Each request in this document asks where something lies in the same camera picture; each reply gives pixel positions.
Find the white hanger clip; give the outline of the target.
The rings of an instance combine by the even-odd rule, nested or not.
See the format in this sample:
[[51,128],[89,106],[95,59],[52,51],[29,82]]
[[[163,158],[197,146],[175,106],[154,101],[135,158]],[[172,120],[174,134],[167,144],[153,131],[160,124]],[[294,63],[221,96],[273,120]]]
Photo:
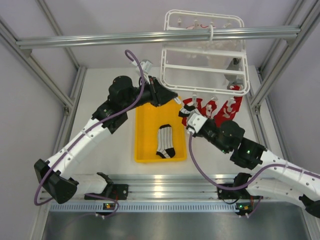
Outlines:
[[181,101],[181,99],[180,99],[179,97],[175,97],[173,100],[174,100],[178,105],[181,105],[181,104],[182,104],[182,101]]

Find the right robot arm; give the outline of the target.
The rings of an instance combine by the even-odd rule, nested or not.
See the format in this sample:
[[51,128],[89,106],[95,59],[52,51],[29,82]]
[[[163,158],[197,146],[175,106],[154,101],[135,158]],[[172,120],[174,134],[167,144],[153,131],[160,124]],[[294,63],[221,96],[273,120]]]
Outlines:
[[245,130],[234,121],[220,127],[208,119],[198,135],[225,154],[237,166],[255,174],[239,173],[233,186],[219,189],[233,191],[238,198],[248,195],[275,198],[304,208],[310,215],[320,216],[320,176],[272,153],[265,146],[244,137]]

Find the white plastic clip hanger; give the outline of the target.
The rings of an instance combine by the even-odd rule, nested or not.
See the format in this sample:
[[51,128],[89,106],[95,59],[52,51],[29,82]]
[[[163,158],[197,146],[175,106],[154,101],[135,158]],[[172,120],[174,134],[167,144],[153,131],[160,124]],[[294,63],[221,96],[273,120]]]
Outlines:
[[[169,10],[164,30],[244,28],[235,15]],[[245,40],[185,41],[162,47],[160,82],[174,91],[244,96],[250,91]]]

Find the striped black white sock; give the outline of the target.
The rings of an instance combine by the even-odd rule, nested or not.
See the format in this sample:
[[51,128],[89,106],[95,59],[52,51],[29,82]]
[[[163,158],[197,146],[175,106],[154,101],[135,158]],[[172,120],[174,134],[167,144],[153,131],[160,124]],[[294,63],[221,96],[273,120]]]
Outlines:
[[156,155],[162,159],[171,159],[176,155],[173,145],[173,129],[170,124],[160,126],[157,131]]

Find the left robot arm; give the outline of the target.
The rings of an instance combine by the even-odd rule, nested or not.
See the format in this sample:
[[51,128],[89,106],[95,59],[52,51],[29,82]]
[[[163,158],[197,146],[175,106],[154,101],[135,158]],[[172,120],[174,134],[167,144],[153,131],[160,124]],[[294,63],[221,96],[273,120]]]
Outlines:
[[109,198],[113,194],[113,182],[106,174],[74,175],[74,170],[88,153],[128,119],[127,111],[147,103],[160,107],[178,97],[152,76],[147,82],[140,81],[138,87],[133,86],[130,77],[118,76],[108,92],[107,100],[92,114],[81,132],[55,155],[34,164],[41,187],[59,204],[75,195]]

